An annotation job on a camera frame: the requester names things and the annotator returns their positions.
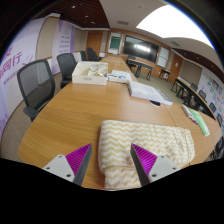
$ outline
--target television screen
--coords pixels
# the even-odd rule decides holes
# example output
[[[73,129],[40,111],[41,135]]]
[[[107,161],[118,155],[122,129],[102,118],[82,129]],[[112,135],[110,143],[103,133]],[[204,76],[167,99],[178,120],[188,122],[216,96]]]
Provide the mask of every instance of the television screen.
[[[159,46],[156,44],[130,36],[125,37],[123,54],[143,58],[155,63],[158,50]]]

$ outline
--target ceiling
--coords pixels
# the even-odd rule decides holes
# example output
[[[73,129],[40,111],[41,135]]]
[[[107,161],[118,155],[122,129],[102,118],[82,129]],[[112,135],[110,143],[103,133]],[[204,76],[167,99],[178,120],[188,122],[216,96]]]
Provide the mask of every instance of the ceiling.
[[[184,58],[187,58],[184,53],[188,52],[189,58],[187,59],[210,69],[219,78],[222,77],[224,75],[222,65],[215,50],[210,46],[187,38],[161,38],[136,28],[146,16],[166,4],[160,0],[64,0],[42,12],[38,18],[50,13],[59,13],[61,14],[60,19],[74,23],[81,28],[117,28],[140,33],[170,46]],[[117,21],[128,22],[128,25]]]
[[[74,23],[81,28],[110,28],[99,0],[60,1],[43,11],[37,18],[46,17],[50,13],[61,14],[60,19]]]
[[[100,0],[100,2],[106,13],[110,28],[130,30],[156,39],[171,48],[183,49],[202,55],[216,64],[219,69],[223,71],[215,50],[200,41],[187,38],[161,38],[153,33],[136,28],[146,16],[159,7],[166,5],[166,3],[159,0]],[[118,24],[118,20],[128,22],[129,24]],[[176,42],[179,46],[174,45],[171,41]]]

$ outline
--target green item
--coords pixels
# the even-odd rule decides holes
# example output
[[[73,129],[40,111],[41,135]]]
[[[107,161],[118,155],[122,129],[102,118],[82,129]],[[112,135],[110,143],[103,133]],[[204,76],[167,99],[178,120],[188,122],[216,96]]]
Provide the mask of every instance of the green item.
[[[205,121],[203,120],[201,115],[197,111],[194,111],[194,110],[190,110],[190,112],[194,116],[195,120],[198,122],[204,136],[210,135],[210,131],[208,130],[208,127],[205,124]]]
[[[111,37],[110,48],[119,50],[120,42],[121,42],[121,37]]]

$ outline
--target beige towel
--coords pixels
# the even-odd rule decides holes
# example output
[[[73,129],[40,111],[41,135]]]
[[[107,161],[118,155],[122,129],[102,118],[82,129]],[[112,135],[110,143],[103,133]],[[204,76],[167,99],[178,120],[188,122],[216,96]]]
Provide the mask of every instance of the beige towel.
[[[102,122],[98,162],[105,175],[105,188],[111,190],[141,187],[132,160],[131,143],[155,155],[165,155],[179,168],[195,156],[188,129],[161,125],[107,120]]]

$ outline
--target conference table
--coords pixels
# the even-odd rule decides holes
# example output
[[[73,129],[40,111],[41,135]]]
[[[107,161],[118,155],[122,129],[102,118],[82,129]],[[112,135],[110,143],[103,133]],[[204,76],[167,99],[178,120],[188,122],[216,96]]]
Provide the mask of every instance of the conference table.
[[[102,62],[108,63],[109,73],[112,70],[126,71],[133,81],[137,81],[123,59],[107,57]],[[156,107],[148,100],[131,97],[127,84],[109,81],[106,85],[70,83],[31,123],[21,141],[18,155],[25,163],[43,168],[58,154],[67,155],[92,143],[92,157],[82,187],[104,189],[105,177],[98,165],[102,121],[118,120],[189,129],[195,157],[187,167],[204,162],[222,135],[216,120],[200,114],[210,130],[209,136],[205,137],[200,127],[186,117],[181,105],[173,103],[171,106],[161,104]]]
[[[140,73],[141,73],[141,68],[142,68],[142,67],[143,67],[143,68],[146,68],[146,69],[149,69],[149,72],[148,72],[148,74],[147,74],[147,76],[146,76],[146,79],[147,79],[148,81],[150,80],[150,77],[151,77],[151,75],[152,75],[152,69],[153,69],[153,66],[148,65],[148,64],[145,64],[145,63],[143,63],[143,62],[141,62],[141,61],[137,61],[137,60],[128,58],[128,59],[127,59],[127,63],[129,63],[129,62],[130,62],[131,64],[134,64],[134,65],[137,65],[137,66],[138,66],[138,69],[137,69],[137,71],[136,71],[136,73],[135,73],[135,76],[136,76],[137,78],[140,77]]]
[[[209,117],[211,117],[217,121],[216,116],[214,115],[213,111],[208,106],[208,104],[205,102],[205,100],[194,89],[192,89],[189,85],[184,83],[181,79],[175,78],[175,81],[173,83],[171,91],[172,91],[174,85],[177,83],[179,85],[181,85],[184,89],[186,89],[188,94],[191,94],[192,96],[194,96],[194,100],[196,100],[198,102],[198,104],[203,107],[205,114],[207,114]]]

